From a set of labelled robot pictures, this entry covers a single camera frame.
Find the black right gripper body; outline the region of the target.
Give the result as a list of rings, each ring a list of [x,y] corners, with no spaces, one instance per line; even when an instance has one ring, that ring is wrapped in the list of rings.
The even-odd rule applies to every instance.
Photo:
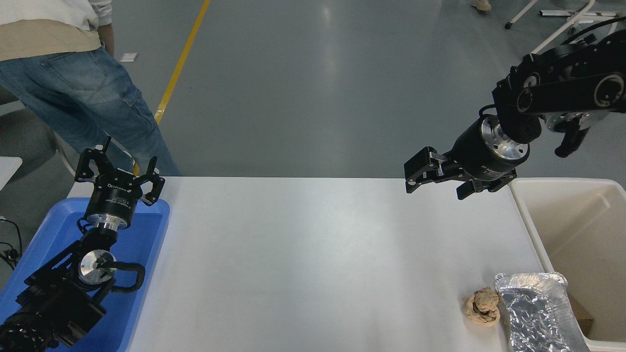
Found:
[[[507,136],[497,117],[480,117],[457,138],[449,155],[473,178],[493,181],[526,162],[530,144]]]

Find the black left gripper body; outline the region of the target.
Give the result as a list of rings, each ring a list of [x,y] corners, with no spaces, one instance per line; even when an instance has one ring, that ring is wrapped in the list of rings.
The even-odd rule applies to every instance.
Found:
[[[143,195],[135,176],[125,170],[115,169],[96,178],[94,190],[87,206],[90,222],[96,216],[114,216],[125,222],[134,218],[139,198]]]

